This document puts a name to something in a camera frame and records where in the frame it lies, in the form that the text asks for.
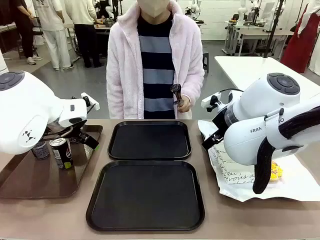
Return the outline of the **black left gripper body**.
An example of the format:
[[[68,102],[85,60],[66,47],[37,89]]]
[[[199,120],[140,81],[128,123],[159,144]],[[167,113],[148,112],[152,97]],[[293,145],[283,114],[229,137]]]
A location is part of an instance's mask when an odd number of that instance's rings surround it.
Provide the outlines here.
[[[71,126],[63,127],[58,123],[58,120],[49,123],[46,127],[46,141],[51,141],[59,138],[76,139],[76,142],[85,143],[87,134],[83,131],[83,126],[87,120],[82,120],[77,123],[72,123]]]

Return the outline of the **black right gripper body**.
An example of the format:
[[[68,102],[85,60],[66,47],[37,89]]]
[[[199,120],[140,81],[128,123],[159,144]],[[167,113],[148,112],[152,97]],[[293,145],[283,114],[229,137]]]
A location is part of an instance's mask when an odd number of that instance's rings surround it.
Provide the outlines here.
[[[218,135],[218,137],[223,137],[227,130],[227,123],[225,121],[226,111],[227,111],[226,109],[220,110],[212,120],[212,122],[218,128],[218,130],[215,132],[215,135]]]

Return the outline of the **person's left hand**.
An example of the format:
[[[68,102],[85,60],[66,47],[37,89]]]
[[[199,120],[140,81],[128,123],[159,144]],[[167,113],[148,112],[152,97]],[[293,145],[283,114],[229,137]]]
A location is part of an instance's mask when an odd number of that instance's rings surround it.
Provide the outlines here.
[[[183,100],[183,104],[180,105],[177,109],[180,113],[187,113],[191,109],[191,101],[186,95],[182,95],[181,99]]]

